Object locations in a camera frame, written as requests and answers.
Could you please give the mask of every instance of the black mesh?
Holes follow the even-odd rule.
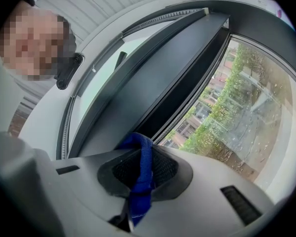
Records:
[[[178,170],[178,163],[153,151],[152,172],[156,187],[170,180]],[[129,156],[113,167],[114,176],[130,189],[140,175],[140,152]]]
[[[130,189],[140,175],[140,152],[129,156],[113,167],[114,176]]]
[[[153,152],[152,172],[156,187],[162,185],[176,175],[178,163],[159,152]]]

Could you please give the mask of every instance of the blue fabric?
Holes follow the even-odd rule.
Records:
[[[151,139],[140,133],[132,133],[124,140],[120,149],[141,147],[140,175],[132,187],[129,196],[129,208],[134,226],[151,207],[152,180],[152,145]]]

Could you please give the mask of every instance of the blue strap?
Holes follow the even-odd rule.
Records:
[[[152,180],[152,145],[151,139],[140,133],[132,133],[124,140],[120,149],[141,147],[140,175],[132,187],[129,196],[130,214],[134,226],[143,218],[151,206]]]

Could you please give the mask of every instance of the blue cloth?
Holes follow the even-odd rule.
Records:
[[[134,226],[151,207],[151,191],[154,188],[152,180],[152,145],[151,139],[140,133],[132,133],[119,147],[120,149],[141,147],[140,175],[129,196],[129,209]]]

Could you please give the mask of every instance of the person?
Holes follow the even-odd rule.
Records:
[[[48,79],[69,66],[76,50],[69,22],[22,0],[0,31],[0,58],[8,69],[30,80]]]

